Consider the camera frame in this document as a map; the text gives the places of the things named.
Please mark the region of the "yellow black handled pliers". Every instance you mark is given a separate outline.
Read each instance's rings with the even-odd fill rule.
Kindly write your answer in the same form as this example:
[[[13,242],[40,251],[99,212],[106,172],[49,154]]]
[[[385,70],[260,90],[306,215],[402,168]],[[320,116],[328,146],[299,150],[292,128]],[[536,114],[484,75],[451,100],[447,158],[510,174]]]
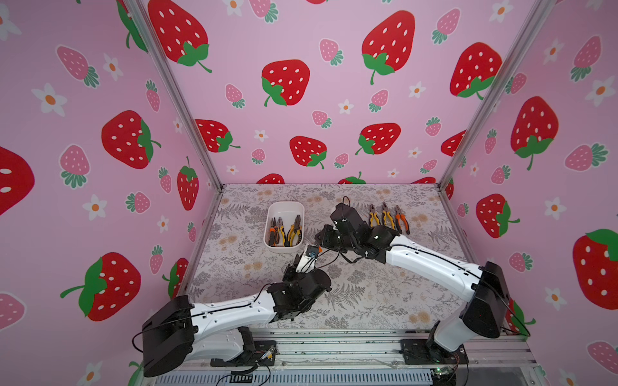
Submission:
[[[394,221],[394,217],[389,210],[388,205],[383,202],[381,205],[381,223],[388,228],[397,229]]]

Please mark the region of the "small orange black pliers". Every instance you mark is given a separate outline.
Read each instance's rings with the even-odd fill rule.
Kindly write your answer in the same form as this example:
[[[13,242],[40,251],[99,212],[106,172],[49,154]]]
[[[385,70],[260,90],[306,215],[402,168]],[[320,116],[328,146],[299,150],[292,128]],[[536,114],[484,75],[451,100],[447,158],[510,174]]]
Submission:
[[[301,215],[297,215],[295,217],[295,221],[293,225],[291,225],[285,239],[286,247],[294,247],[297,246],[302,241],[302,217]]]

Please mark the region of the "orange handled pliers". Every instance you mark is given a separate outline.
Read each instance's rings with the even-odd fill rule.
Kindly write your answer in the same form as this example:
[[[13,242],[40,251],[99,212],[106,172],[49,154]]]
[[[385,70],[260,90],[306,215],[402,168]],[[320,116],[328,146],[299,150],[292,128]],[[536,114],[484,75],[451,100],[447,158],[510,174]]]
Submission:
[[[405,213],[398,205],[395,206],[394,211],[396,229],[402,234],[410,235],[410,225],[407,221]]]

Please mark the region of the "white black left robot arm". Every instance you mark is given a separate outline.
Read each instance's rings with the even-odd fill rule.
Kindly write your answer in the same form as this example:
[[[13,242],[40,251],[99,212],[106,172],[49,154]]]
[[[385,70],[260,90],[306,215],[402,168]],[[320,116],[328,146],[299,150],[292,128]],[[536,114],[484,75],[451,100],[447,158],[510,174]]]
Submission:
[[[232,301],[191,303],[186,295],[172,299],[143,323],[143,376],[162,376],[185,360],[249,359],[257,351],[249,326],[293,320],[331,289],[330,276],[313,270]]]

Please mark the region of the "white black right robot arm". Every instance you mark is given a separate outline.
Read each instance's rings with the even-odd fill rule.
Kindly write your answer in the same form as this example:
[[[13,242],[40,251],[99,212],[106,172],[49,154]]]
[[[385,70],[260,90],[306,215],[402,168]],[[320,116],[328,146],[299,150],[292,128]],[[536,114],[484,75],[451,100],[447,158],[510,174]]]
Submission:
[[[510,296],[499,265],[489,262],[480,266],[447,257],[383,225],[346,232],[326,225],[315,241],[325,249],[353,251],[360,258],[409,270],[463,299],[455,314],[432,328],[427,353],[452,353],[470,339],[501,336]]]

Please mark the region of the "orange black pliers in box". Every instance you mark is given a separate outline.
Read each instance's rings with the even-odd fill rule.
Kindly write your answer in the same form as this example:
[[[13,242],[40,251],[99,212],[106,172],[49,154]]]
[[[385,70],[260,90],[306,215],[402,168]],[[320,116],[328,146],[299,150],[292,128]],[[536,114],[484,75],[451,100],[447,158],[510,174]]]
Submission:
[[[270,247],[286,246],[286,232],[282,217],[274,217],[272,219],[267,244]]]

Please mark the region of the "floral patterned table mat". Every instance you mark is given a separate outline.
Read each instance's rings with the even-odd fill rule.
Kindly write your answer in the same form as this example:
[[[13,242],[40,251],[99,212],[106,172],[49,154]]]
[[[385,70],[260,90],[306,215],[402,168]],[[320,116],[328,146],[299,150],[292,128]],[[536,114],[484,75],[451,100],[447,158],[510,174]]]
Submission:
[[[349,201],[367,217],[372,207],[400,207],[413,241],[465,260],[437,187],[421,185],[229,185],[223,192],[209,239],[188,287],[194,302],[221,302],[256,294],[280,281],[294,257],[267,249],[269,207],[297,201],[305,209],[304,236],[313,241],[330,222],[335,206]],[[358,260],[353,253],[329,252],[317,261],[332,280],[309,312],[277,323],[293,330],[428,330],[463,305],[462,299],[432,281],[392,265]]]

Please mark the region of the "aluminium rail frame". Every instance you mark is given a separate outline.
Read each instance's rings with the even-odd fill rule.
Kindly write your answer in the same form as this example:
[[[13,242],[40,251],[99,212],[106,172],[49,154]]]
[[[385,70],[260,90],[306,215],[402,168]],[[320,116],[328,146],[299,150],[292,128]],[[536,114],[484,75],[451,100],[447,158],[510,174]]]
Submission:
[[[277,342],[275,364],[210,366],[212,359],[185,360],[177,369],[143,376],[131,385],[548,385],[547,374],[521,337],[473,339],[464,345],[468,364],[407,365],[402,339],[426,339],[426,331],[293,331],[249,329],[253,341]]]

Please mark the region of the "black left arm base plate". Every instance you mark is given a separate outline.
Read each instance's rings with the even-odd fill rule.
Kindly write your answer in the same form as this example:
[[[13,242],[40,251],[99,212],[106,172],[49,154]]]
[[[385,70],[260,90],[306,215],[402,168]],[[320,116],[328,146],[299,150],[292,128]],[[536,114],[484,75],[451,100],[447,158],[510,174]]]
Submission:
[[[252,367],[254,365],[273,366],[275,364],[276,354],[276,341],[259,340],[243,347],[241,354],[232,360],[212,359],[210,361],[210,366],[214,368],[239,368]]]

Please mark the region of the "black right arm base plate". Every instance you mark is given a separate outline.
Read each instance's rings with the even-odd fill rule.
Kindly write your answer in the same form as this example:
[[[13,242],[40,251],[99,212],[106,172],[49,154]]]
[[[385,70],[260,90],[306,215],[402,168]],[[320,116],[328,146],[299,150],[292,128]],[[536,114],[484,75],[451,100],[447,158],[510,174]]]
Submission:
[[[400,353],[407,365],[458,365],[468,364],[468,355],[463,345],[449,352],[426,339],[402,339]]]

